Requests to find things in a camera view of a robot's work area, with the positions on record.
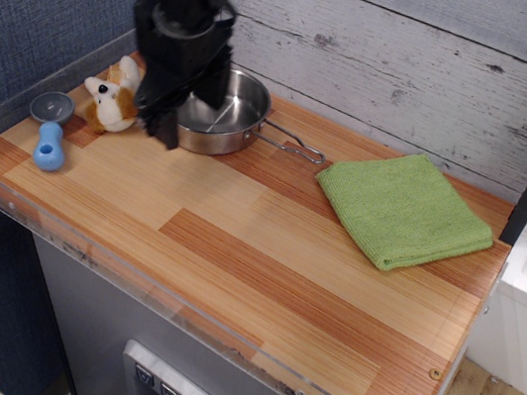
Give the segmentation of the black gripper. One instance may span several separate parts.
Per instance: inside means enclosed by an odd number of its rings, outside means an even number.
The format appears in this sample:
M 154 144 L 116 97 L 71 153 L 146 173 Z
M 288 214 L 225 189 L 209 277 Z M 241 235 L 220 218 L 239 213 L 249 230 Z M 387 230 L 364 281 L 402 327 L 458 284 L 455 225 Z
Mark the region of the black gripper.
M 211 13 L 210 25 L 188 33 L 160 10 L 159 0 L 137 0 L 134 7 L 139 53 L 146 72 L 135 104 L 144 131 L 167 149 L 178 144 L 175 109 L 194 94 L 214 110 L 228 90 L 232 48 L 229 40 L 237 19 L 231 4 Z

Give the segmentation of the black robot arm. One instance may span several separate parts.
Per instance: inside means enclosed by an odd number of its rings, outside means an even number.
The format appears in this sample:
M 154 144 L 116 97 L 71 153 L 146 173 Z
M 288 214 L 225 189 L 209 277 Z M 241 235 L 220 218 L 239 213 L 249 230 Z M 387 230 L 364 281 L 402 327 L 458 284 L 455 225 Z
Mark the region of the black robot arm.
M 237 20 L 231 0 L 137 0 L 139 53 L 147 67 L 137 90 L 138 118 L 168 149 L 178 146 L 179 107 L 188 96 L 213 109 L 226 96 Z

